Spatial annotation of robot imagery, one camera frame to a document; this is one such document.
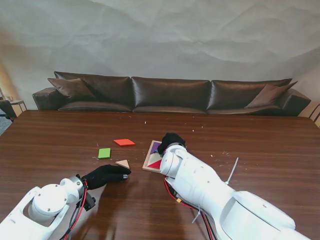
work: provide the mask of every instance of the red cable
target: red cable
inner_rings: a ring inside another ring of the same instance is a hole
[[[163,181],[164,181],[164,185],[165,185],[165,188],[166,188],[167,192],[170,194],[170,196],[171,196],[174,200],[177,200],[177,198],[176,198],[175,196],[173,196],[172,193],[169,191],[168,183],[167,183],[167,181],[166,181],[166,176],[164,176]],[[187,204],[184,204],[183,202],[180,202],[180,204],[182,204],[183,206],[186,206],[186,207],[188,207],[188,208],[190,208],[190,209],[193,209],[191,206],[189,206],[189,205],[187,205]]]
[[[165,186],[167,192],[169,193],[169,195],[170,195],[174,200],[177,200],[177,198],[176,198],[175,196],[173,196],[172,193],[169,191],[168,183],[167,183],[167,181],[166,181],[166,176],[164,176],[163,181],[164,181],[164,186]],[[188,208],[190,208],[190,209],[194,209],[193,207],[191,207],[191,206],[189,206],[189,205],[187,205],[187,204],[185,204],[185,203],[183,203],[183,202],[180,202],[180,204],[182,204],[182,205],[184,205],[184,206],[186,206],[186,207],[188,207]],[[207,229],[208,229],[208,231],[209,231],[210,240],[212,240],[212,239],[213,239],[213,235],[212,235],[212,232],[211,232],[211,230],[210,230],[209,223],[208,223],[206,217],[204,216],[204,213],[203,213],[203,212],[201,212],[201,216],[202,216],[202,218],[203,218],[203,220],[204,220],[204,224],[206,225],[206,227],[207,227]]]
[[[81,215],[81,213],[82,213],[82,210],[84,209],[84,205],[85,205],[86,198],[87,198],[87,191],[88,191],[88,189],[86,188],[86,189],[84,190],[84,196],[83,196],[84,200],[83,200],[83,203],[82,203],[82,206],[81,206],[79,215],[76,217],[76,220],[74,221],[74,224],[73,224],[72,227],[70,228],[70,231],[76,226],[76,223],[78,222],[78,220],[79,220],[79,218],[80,218],[80,215]]]
[[[207,221],[207,218],[206,218],[205,214],[204,214],[203,212],[201,212],[201,215],[202,215],[202,218],[204,219],[204,223],[205,223],[206,227],[207,227],[208,230],[209,230],[210,239],[214,239],[213,234],[212,234],[212,232],[211,232],[211,229],[210,229],[210,226],[209,226],[209,223],[208,223],[208,221]]]

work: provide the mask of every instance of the red triangle piece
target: red triangle piece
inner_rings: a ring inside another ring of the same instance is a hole
[[[161,161],[162,161],[162,159],[148,165],[148,167],[153,168],[153,169],[160,169]]]

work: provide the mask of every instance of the white wall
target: white wall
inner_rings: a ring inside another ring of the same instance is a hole
[[[294,89],[315,102],[320,102],[320,62],[312,70],[296,77]]]
[[[33,109],[53,71],[275,80],[319,49],[320,0],[0,1],[0,62]]]

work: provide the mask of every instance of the dark brown sofa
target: dark brown sofa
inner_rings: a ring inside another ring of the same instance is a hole
[[[54,74],[59,79],[82,79],[97,101],[69,101],[49,87],[32,95],[39,110],[297,116],[310,103],[290,89],[274,105],[245,108],[266,85],[281,87],[291,79],[246,82]]]

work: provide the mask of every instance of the robotic arm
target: robotic arm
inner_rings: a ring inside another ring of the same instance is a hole
[[[294,220],[280,209],[224,183],[212,167],[187,152],[184,141],[170,140],[172,134],[158,148],[164,153],[160,173],[179,198],[213,219],[218,240],[309,239],[295,231]]]
[[[107,183],[119,182],[127,179],[130,173],[129,169],[121,166],[104,165],[82,178],[77,175],[62,179],[60,184],[34,187],[0,223],[1,239],[49,239],[67,214],[69,204],[84,197],[85,188],[93,190]],[[95,199],[89,194],[84,201],[86,210],[95,205]],[[24,214],[27,206],[28,216]]]

